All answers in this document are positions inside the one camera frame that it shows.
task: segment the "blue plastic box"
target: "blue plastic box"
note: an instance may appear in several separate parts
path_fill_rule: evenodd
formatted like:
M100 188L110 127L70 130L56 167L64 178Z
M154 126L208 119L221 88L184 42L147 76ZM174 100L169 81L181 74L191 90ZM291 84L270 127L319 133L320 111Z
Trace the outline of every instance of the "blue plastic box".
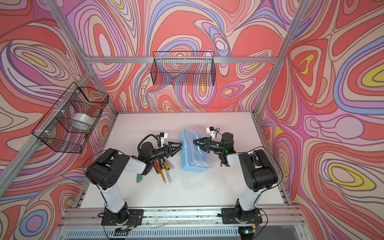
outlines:
M209 154L193 144L193 140L206 136L204 129L195 127L184 129L181 133L179 140L183 143L181 163L184 171L203 172L211 167Z

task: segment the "black cable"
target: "black cable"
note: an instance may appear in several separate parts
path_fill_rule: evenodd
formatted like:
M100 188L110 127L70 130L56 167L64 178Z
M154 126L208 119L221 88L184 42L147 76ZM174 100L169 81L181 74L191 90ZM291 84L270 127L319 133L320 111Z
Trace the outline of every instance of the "black cable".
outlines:
M258 232L252 239L255 239L264 230L265 226L268 224L268 215L265 213L265 211L263 209L260 209L260 211L263 211L263 213L265 214L265 216L266 216L266 223L263 226L263 228L260 230L260 232Z
M101 193L101 189L100 189L100 187L99 187L97 184L96 184L96 187L99 189L100 194L101 194L101 196L103 197L105 204L107 204L107 200L105 200L104 195Z
M107 235L107 232L105 231L105 227L103 226L103 229L104 229L104 233L105 233L105 236L108 238L108 240L111 240L108 235Z
M217 134L222 135L222 134L220 133L220 128L217 127L215 130L217 131L217 133L215 134L215 138L217 137Z
M137 146L137 150L140 149L141 144L142 144L147 138L149 138L150 136L154 137L154 138L156 139L157 142L159 141L159 139L158 139L155 135L153 135L153 134L148 134L145 138L143 138L143 140L140 141L139 145Z
M83 173L84 173L84 175L85 175L85 171L84 171L84 165L85 165L85 163L86 163L91 157L95 156L96 154L101 153L101 152L104 152L104 151L107 151L107 150L108 150L108 149L101 150L100 152L97 152L97 153L93 154L93 155L90 156L87 160L85 160L85 162L83 163Z

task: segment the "wire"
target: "wire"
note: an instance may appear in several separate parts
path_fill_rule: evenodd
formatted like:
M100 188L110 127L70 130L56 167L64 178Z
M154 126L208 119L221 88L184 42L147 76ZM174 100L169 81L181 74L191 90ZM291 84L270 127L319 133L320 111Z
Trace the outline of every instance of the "wire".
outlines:
M145 138L143 138L143 140L140 141L139 145L137 146L137 150L140 149L141 144L142 144L147 138L149 138L150 136L154 137L154 138L156 139L157 142L159 141L159 139L158 139L155 135L153 135L153 134L148 134Z
M85 171L84 171L84 165L85 165L85 163L86 163L91 157L95 156L96 154L101 153L101 152L104 152L104 151L107 151L107 150L108 150L108 149L101 150L100 152L97 152L97 153L93 154L93 155L90 156L87 160L85 160L85 162L83 163L83 173L84 173L84 175L85 175Z
M266 223L263 226L263 228L260 230L260 232L258 232L252 239L255 239L264 230L265 226L268 224L268 215L265 213L265 211L263 209L260 209L260 211L263 211L263 213L265 214L265 216L266 216Z
M215 138L217 137L217 134L222 135L222 134L220 133L220 128L217 127L215 130L217 131L217 133L215 134Z
M128 217L129 217L129 216L133 217L133 219L135 220L135 223L133 224L133 226L134 226L134 227L137 227L137 226L139 225L139 223L140 223L139 218L136 217L136 216L134 216L134 215L128 215Z
M165 225L167 225L167 224L169 223L169 221L168 221L168 222L163 223L163 224L161 224L161 225L159 225L159 226L151 227L151 226L154 225L156 222L157 222L157 220L155 220L153 223L151 223L151 224L150 224L149 226L147 226L147 227L144 227L144 226L141 226L141 227L142 227L142 228L157 228L157 227L165 226Z
M108 205L108 204L107 204L107 200L105 200L104 195L101 193L101 189L100 189L100 187L99 187L97 184L95 184L95 185L96 185L96 187L99 189L99 192L100 192L101 196L103 197L105 204Z
M108 238L108 240L111 240L111 239L108 237L107 232L105 231L105 227L104 227L104 225L103 225L103 229L104 229L105 236Z

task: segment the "psychedelic patterned wall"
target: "psychedelic patterned wall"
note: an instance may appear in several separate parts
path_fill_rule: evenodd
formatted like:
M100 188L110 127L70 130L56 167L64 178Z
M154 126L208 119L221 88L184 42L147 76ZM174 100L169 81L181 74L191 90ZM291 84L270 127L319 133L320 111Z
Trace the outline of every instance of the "psychedelic patterned wall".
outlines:
M216 56L276 56L297 5L280 0L74 0L61 9L90 56L204 50ZM218 64L214 87L153 86L150 64L93 68L118 111L249 111L271 65Z
M0 169L13 159L37 122L84 70L40 0L0 2ZM82 154L39 147L0 198L0 239L48 239L75 202L83 162L111 125L106 109Z
M258 110L314 239L384 239L383 54L383 1L314 1Z
M93 64L119 112L252 111L271 64L230 64L214 86L153 85L150 64Z

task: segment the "wire mesh basket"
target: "wire mesh basket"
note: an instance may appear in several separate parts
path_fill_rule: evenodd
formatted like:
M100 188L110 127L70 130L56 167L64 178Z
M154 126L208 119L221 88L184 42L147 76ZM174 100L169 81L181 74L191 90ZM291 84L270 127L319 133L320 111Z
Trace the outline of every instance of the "wire mesh basket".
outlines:
M39 135L35 129L32 134L55 152L82 153L108 101L102 91L77 86L48 126Z
M155 51L153 58L153 85L215 85L212 51Z

